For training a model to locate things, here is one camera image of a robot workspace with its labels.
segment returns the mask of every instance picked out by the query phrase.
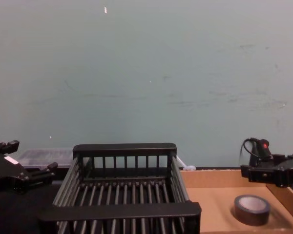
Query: wall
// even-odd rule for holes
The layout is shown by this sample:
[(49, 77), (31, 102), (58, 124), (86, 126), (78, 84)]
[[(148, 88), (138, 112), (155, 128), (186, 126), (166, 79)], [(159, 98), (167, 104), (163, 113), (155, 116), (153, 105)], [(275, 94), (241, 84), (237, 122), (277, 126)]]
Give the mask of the wall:
[(0, 1), (0, 139), (293, 153), (293, 0)]

